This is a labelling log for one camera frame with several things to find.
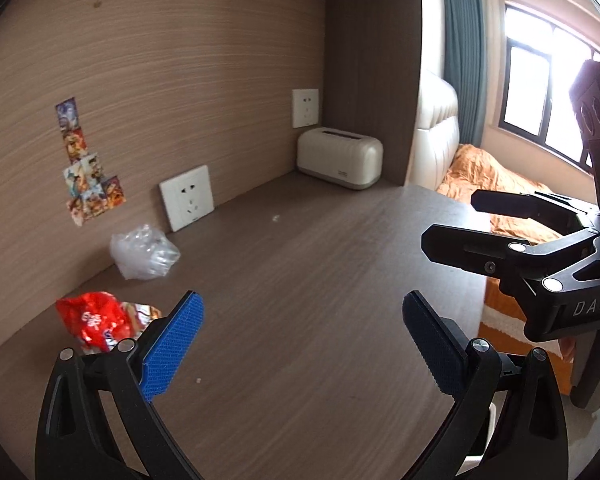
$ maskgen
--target bed headboard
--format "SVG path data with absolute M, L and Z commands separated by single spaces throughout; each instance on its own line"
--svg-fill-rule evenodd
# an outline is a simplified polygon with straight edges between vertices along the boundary
M 423 70 L 408 182 L 436 190 L 453 161 L 458 140 L 456 91 L 446 81 Z

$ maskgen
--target white wall socket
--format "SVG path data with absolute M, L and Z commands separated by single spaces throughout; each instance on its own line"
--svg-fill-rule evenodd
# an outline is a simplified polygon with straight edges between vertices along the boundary
M 320 93 L 317 89 L 292 91 L 292 120 L 294 128 L 318 124 Z
M 214 210 L 206 166 L 161 182 L 160 192 L 173 231 L 179 231 Z

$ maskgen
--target window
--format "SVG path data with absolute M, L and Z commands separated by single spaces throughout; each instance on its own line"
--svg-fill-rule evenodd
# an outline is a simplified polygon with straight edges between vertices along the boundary
M 591 172 L 569 88 L 587 59 L 600 53 L 559 25 L 507 6 L 507 63 L 500 127 Z

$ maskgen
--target teal curtain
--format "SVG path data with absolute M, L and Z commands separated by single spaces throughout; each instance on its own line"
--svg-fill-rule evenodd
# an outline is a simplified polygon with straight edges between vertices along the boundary
M 487 66 L 482 0 L 445 0 L 444 79 L 458 94 L 460 142 L 480 146 Z

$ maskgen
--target snack bag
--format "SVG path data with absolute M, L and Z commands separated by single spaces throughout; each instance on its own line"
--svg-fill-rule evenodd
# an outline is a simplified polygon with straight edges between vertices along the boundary
M 120 303 L 108 292 L 87 292 L 56 301 L 69 333 L 87 354 L 107 352 L 123 339 L 138 338 L 160 311 L 148 305 Z

